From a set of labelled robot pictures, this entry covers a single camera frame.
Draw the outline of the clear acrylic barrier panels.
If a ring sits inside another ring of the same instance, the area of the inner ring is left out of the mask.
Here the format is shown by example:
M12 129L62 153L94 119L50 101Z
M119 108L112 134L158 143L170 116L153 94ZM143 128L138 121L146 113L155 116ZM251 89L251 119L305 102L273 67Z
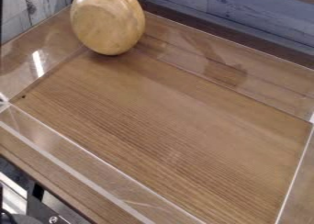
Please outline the clear acrylic barrier panels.
M3 48L0 157L95 224L277 224L314 70L157 15L104 56L70 13Z

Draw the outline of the brown wooden bowl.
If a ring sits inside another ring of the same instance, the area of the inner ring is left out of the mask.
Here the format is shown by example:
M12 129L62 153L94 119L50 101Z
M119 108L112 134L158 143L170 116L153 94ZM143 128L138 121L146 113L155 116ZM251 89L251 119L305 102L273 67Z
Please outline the brown wooden bowl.
M70 22L83 45L104 55L127 52L146 27L138 0L74 0Z

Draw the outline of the black table leg bracket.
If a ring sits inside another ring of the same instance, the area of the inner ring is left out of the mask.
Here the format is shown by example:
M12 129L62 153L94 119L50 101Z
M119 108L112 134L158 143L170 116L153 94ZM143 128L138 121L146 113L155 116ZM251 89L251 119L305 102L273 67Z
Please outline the black table leg bracket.
M27 191L26 214L42 224L71 224L66 205L46 188L34 182Z

